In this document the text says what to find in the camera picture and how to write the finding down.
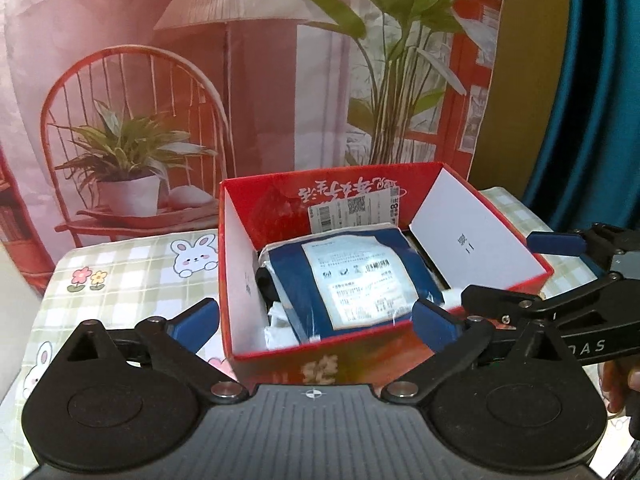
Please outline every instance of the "human hand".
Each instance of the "human hand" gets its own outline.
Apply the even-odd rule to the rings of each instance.
[[[629,391],[640,392],[640,356],[608,361],[598,366],[600,389],[608,401],[610,413],[619,413],[625,407]]]

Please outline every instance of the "barcode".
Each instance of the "barcode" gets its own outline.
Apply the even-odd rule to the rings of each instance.
[[[330,231],[331,230],[331,213],[329,212],[329,206],[325,205],[318,209],[318,213],[320,215],[320,231]]]
[[[363,196],[355,196],[347,199],[347,206],[349,207],[349,214],[364,213],[367,210],[367,206],[364,202]]]
[[[383,267],[389,266],[389,260],[380,260],[379,262],[373,262],[372,264],[367,265],[367,272],[371,272],[372,270],[379,270]]]

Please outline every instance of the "floor lamp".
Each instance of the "floor lamp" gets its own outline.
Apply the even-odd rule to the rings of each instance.
[[[188,27],[204,23],[224,23],[223,45],[223,103],[228,120],[227,140],[231,150],[232,170],[229,176],[237,176],[236,150],[233,140],[231,110],[231,29],[230,22],[239,20],[310,20],[311,13],[303,0],[172,0],[156,24],[163,28]]]

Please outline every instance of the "white flower pot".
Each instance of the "white flower pot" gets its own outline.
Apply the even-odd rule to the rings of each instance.
[[[160,178],[156,175],[124,182],[99,182],[101,202],[118,216],[155,216],[158,214]]]

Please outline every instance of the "blue gripper pad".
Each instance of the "blue gripper pad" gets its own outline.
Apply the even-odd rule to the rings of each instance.
[[[462,334],[462,323],[449,312],[436,306],[416,301],[412,310],[414,332],[433,352],[438,353]]]
[[[527,237],[527,247],[535,254],[581,256],[587,250],[587,241],[578,234],[533,231]]]
[[[167,322],[167,333],[189,352],[196,353],[220,327],[220,307],[205,298]]]

